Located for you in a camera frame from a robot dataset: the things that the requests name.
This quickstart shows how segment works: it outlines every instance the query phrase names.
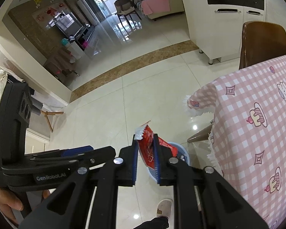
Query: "cabinet handle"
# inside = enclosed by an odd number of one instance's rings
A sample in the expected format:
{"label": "cabinet handle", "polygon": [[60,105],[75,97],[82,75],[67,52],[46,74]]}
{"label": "cabinet handle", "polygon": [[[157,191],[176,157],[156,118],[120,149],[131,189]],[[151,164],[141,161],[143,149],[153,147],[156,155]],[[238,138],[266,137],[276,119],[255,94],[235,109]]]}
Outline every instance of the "cabinet handle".
{"label": "cabinet handle", "polygon": [[263,16],[263,14],[261,14],[260,12],[254,12],[254,11],[247,11],[247,14],[249,14],[249,15],[261,15],[261,16]]}
{"label": "cabinet handle", "polygon": [[224,9],[218,9],[214,11],[215,13],[220,13],[220,14],[237,14],[241,13],[241,11],[238,11],[237,9],[229,9],[229,10],[224,10]]}

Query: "pink checkered tablecloth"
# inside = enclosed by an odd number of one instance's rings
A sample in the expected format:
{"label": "pink checkered tablecloth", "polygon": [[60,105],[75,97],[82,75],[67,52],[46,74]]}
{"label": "pink checkered tablecloth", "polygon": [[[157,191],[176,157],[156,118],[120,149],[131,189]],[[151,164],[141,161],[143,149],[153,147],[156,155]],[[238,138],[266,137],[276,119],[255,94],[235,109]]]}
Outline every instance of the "pink checkered tablecloth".
{"label": "pink checkered tablecloth", "polygon": [[219,77],[187,104],[197,115],[214,112],[212,163],[278,227],[286,217],[286,56]]}

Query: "television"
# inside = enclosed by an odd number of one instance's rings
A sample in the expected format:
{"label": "television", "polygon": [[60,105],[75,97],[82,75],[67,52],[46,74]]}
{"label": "television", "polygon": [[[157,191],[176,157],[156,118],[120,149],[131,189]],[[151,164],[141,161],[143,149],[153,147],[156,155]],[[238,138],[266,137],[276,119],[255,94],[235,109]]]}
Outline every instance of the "television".
{"label": "television", "polygon": [[55,20],[55,25],[69,38],[75,36],[82,28],[83,25],[78,21],[73,13],[61,13]]}

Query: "person's leg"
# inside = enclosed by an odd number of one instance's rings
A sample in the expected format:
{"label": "person's leg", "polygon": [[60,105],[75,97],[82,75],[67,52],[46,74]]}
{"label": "person's leg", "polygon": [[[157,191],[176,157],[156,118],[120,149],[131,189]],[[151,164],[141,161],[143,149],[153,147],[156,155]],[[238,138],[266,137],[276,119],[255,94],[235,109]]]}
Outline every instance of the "person's leg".
{"label": "person's leg", "polygon": [[167,229],[169,227],[168,219],[172,210],[172,200],[164,199],[159,202],[157,208],[157,217],[151,221],[145,221],[134,229]]}

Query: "brown marble floor strip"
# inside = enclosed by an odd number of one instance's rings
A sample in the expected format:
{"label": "brown marble floor strip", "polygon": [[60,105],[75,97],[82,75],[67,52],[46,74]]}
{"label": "brown marble floor strip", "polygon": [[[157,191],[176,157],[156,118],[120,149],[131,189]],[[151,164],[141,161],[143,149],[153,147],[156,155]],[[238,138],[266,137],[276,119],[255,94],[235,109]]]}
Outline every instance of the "brown marble floor strip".
{"label": "brown marble floor strip", "polygon": [[106,71],[105,73],[78,87],[72,92],[70,102],[75,101],[83,95],[86,95],[87,93],[101,87],[102,85],[109,83],[119,77],[122,77],[130,72],[159,62],[161,60],[168,59],[180,55],[182,53],[190,52],[197,49],[198,47],[191,40],[188,40],[155,50],[153,52],[132,59],[109,71]]}

